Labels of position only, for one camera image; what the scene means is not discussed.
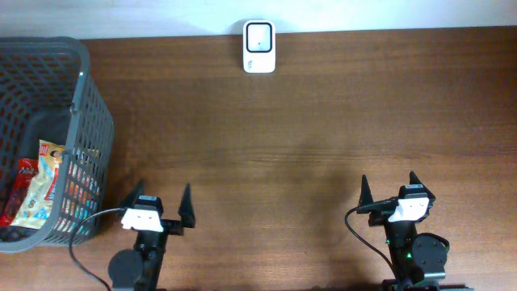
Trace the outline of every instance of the wood grain surface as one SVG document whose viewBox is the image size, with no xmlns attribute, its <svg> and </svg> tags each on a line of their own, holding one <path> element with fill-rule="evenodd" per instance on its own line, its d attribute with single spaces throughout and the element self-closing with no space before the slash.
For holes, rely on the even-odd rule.
<svg viewBox="0 0 517 291">
<path fill-rule="evenodd" d="M 300 290 L 390 278 L 343 223 L 414 170 L 437 197 L 418 226 L 451 241 L 447 283 L 517 285 L 517 27 L 277 36 L 273 74 L 246 74 L 240 36 L 88 40 L 115 120 L 106 207 L 139 179 L 176 218 L 159 286 Z M 382 228 L 351 224 L 387 252 Z M 78 258 L 105 279 L 136 234 L 112 217 Z M 101 290 L 66 248 L 0 255 L 2 290 Z"/>
</svg>

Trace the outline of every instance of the yellow package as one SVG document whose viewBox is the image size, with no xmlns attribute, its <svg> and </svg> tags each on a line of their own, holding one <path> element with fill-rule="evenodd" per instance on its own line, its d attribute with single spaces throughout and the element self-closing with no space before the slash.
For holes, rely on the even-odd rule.
<svg viewBox="0 0 517 291">
<path fill-rule="evenodd" d="M 63 145 L 40 140 L 38 175 L 31 180 L 27 197 L 23 201 L 12 226 L 38 230 L 47 221 L 54 202 L 59 166 L 63 162 Z"/>
</svg>

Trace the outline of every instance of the wooden table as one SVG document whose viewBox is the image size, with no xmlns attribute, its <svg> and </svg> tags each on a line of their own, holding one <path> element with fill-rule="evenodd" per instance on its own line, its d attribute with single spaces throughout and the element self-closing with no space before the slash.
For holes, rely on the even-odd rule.
<svg viewBox="0 0 517 291">
<path fill-rule="evenodd" d="M 448 283 L 517 285 L 517 28 L 277 36 L 273 74 L 246 74 L 240 36 L 88 40 L 115 120 L 107 207 L 139 179 L 164 217 L 192 186 L 197 227 L 171 237 L 159 286 L 299 290 L 378 283 L 385 262 L 343 223 L 410 170 L 437 197 L 418 226 L 448 238 Z M 351 224 L 374 245 L 384 231 Z M 77 247 L 105 279 L 135 233 L 104 220 Z M 0 255 L 3 290 L 101 290 L 65 248 Z"/>
</svg>

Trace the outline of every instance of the white backdrop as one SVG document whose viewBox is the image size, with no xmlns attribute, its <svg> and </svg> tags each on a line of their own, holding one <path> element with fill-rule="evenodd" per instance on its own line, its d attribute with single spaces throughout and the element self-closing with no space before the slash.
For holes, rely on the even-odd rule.
<svg viewBox="0 0 517 291">
<path fill-rule="evenodd" d="M 248 19 L 278 33 L 517 25 L 517 0 L 0 0 L 0 36 L 210 36 Z"/>
</svg>

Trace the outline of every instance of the logo on white device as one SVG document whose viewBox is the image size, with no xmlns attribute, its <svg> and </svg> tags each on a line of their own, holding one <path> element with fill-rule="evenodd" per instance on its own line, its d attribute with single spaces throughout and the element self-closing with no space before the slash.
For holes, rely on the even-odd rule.
<svg viewBox="0 0 517 291">
<path fill-rule="evenodd" d="M 266 20 L 250 20 L 242 28 L 243 66 L 248 73 L 275 70 L 275 25 Z"/>
</svg>

